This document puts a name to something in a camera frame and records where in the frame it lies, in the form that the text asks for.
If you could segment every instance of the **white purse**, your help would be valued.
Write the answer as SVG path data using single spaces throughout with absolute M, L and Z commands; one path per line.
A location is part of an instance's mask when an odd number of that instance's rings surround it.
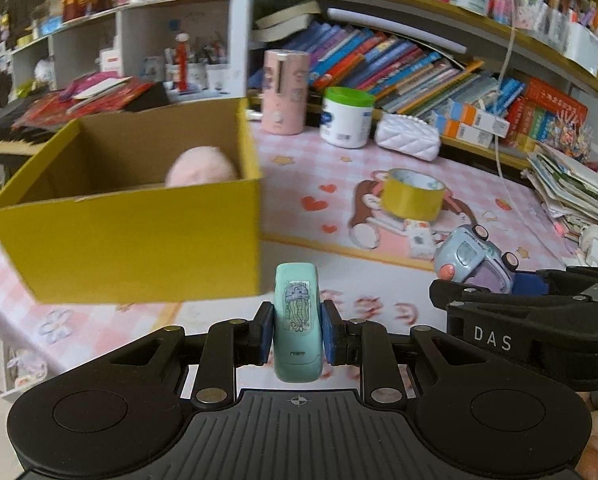
M 375 131 L 375 142 L 382 148 L 416 156 L 428 162 L 439 155 L 439 130 L 421 119 L 383 114 Z

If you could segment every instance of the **pink plush ball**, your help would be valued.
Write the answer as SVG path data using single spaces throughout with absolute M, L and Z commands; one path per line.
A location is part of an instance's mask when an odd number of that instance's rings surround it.
M 233 164 L 214 146 L 183 152 L 166 176 L 166 187 L 198 186 L 236 180 Z

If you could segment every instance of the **tape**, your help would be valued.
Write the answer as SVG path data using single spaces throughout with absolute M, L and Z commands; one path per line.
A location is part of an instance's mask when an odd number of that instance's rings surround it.
M 445 184 L 424 173 L 393 169 L 383 184 L 381 207 L 398 218 L 433 222 L 439 216 Z

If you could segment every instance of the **teal stapler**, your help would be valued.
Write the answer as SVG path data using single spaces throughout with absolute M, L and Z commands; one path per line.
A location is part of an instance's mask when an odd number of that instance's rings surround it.
M 277 267 L 273 351 L 275 374 L 280 380 L 310 383 L 321 375 L 319 282 L 313 264 Z

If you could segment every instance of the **pink humidifier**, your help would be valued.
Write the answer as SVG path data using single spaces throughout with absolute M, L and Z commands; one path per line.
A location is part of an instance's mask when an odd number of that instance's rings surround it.
M 271 134 L 295 135 L 305 126 L 310 55 L 298 50 L 266 50 L 261 126 Z

